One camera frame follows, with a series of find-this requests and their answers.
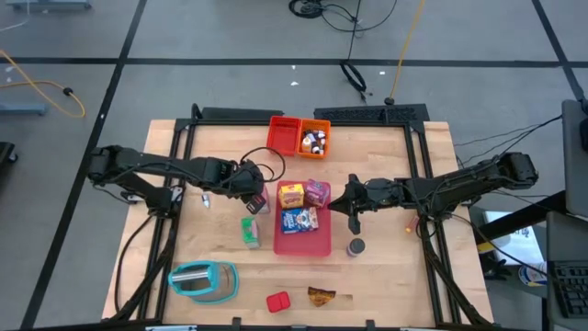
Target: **gray floor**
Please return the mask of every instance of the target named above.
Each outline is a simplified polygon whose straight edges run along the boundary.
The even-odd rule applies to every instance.
[[[14,56],[117,58],[137,0],[102,0],[84,12],[34,12],[21,28],[0,33],[0,48]],[[286,0],[149,0],[130,49],[135,58],[341,58],[349,35],[320,19],[293,17]],[[355,1],[336,1],[350,9]],[[389,21],[354,45],[353,56],[398,58],[417,1],[399,0]],[[573,61],[588,61],[588,28],[581,0],[542,0],[562,48]],[[390,1],[366,0],[365,25],[387,13]],[[24,13],[0,6],[0,28]],[[420,60],[557,61],[530,0],[438,0],[426,3],[407,58]],[[0,84],[16,71],[0,65]],[[16,143],[20,160],[0,195],[0,328],[17,328],[61,218],[114,65],[29,64],[36,79],[71,86],[88,116],[70,119],[51,109],[45,117],[0,118],[0,141]],[[370,105],[390,92],[395,68],[364,66]],[[588,69],[576,69],[588,86]],[[68,109],[76,105],[59,90],[44,88]],[[29,88],[0,89],[8,101],[40,100]],[[427,104],[432,120],[446,120],[454,142],[539,123],[560,113],[573,98],[560,68],[405,67],[398,103]],[[99,144],[137,149],[150,120],[187,116],[200,106],[276,108],[311,117],[314,108],[361,105],[337,66],[125,66]],[[563,188],[561,128],[556,122],[517,145],[540,172],[528,194]],[[494,142],[458,148],[463,160]],[[525,203],[487,195],[482,207],[512,211]],[[95,322],[100,318],[114,267],[126,208],[85,185],[36,326]],[[496,320],[506,326],[540,328],[540,301],[489,284]]]

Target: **wooden table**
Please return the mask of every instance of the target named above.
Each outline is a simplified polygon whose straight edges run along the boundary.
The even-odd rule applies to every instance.
[[[168,155],[173,128],[173,120],[152,121],[144,151]],[[447,123],[427,122],[425,129],[435,175],[456,170],[458,166]],[[265,145],[266,135],[267,127],[260,126],[198,126],[192,157],[239,160],[245,152]],[[423,174],[416,135],[413,142],[419,174]],[[267,151],[259,151],[250,158],[271,166],[277,173],[281,169],[279,159]],[[311,177],[328,181],[333,199],[343,193],[350,173],[357,174],[360,180],[410,176],[403,131],[395,128],[333,127],[331,151],[324,161],[298,157],[287,157],[286,161],[287,171],[283,179]],[[162,177],[145,178],[154,185],[163,183]],[[173,268],[203,259],[231,261],[238,268],[240,289],[234,299],[219,305],[198,305],[170,290],[165,323],[229,325],[234,316],[240,316],[243,325],[365,326],[367,319],[375,320],[377,326],[435,325],[421,241],[415,234],[404,231],[415,211],[394,208],[362,214],[359,237],[366,242],[367,248],[357,258],[345,254],[346,246],[354,237],[347,229],[347,217],[332,212],[333,252],[329,257],[283,257],[273,251],[276,183],[268,184],[267,188],[272,212],[256,216],[262,241],[258,250],[247,249],[242,241],[239,221],[248,214],[242,202],[210,195],[210,209],[206,209],[201,201],[201,190],[187,188]],[[456,213],[468,217],[463,208]],[[144,205],[130,207],[121,247],[145,217]],[[127,300],[144,277],[153,225],[154,222],[137,235],[125,256],[120,302]],[[447,220],[445,229],[456,283],[481,315],[492,320],[471,228],[462,221]],[[445,286],[440,278],[437,280],[444,319],[450,321]],[[336,297],[316,308],[307,295],[309,286],[335,290]],[[153,294],[157,293],[158,287],[159,280],[156,280]],[[113,289],[114,274],[104,308],[105,317],[114,314]],[[291,307],[271,314],[266,308],[266,296],[279,291],[289,293]],[[156,296],[151,296],[148,316],[153,315],[153,297]]]

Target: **red block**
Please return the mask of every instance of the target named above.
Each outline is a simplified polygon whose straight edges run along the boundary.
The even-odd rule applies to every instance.
[[[290,298],[286,291],[272,294],[267,297],[266,301],[267,310],[269,310],[270,313],[277,313],[290,307]]]

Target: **yellow box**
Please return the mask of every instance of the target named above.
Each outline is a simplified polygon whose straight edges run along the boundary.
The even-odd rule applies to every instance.
[[[302,184],[286,185],[279,188],[279,204],[283,209],[300,208],[304,205],[304,187]]]

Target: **green box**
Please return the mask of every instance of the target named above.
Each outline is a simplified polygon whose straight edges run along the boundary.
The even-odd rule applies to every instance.
[[[248,248],[261,247],[261,243],[259,242],[259,227],[254,216],[247,216],[241,219],[241,230],[243,241]]]

